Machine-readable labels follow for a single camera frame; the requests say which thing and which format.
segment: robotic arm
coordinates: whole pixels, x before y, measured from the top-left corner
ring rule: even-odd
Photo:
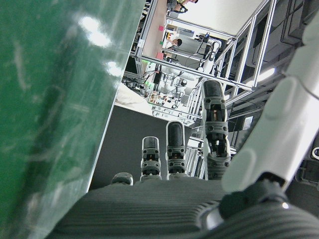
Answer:
[[[319,14],[272,93],[258,124],[222,178],[227,192],[258,180],[277,181],[285,190],[319,128]]]

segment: person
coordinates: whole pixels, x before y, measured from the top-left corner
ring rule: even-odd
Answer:
[[[170,39],[167,39],[168,42],[171,43],[171,46],[167,46],[168,49],[174,48],[174,46],[181,46],[182,40],[181,39],[174,39],[173,41]]]
[[[174,11],[181,11],[181,9],[189,2],[197,3],[198,0],[177,0],[177,4],[174,8]]]

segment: white cloth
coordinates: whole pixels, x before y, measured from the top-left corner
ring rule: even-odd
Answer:
[[[114,104],[150,116],[153,115],[152,108],[148,102],[122,83],[118,87]]]

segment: green panel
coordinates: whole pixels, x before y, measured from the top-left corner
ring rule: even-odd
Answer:
[[[0,238],[43,238],[83,196],[144,0],[0,3]]]

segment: robotic hand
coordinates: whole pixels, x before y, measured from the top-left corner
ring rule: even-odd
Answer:
[[[167,179],[185,177],[186,162],[184,125],[170,121],[166,126]]]
[[[149,136],[142,140],[141,182],[161,179],[159,145],[159,139],[156,137]]]
[[[202,86],[205,179],[221,179],[230,163],[227,108],[222,86],[208,80]]]

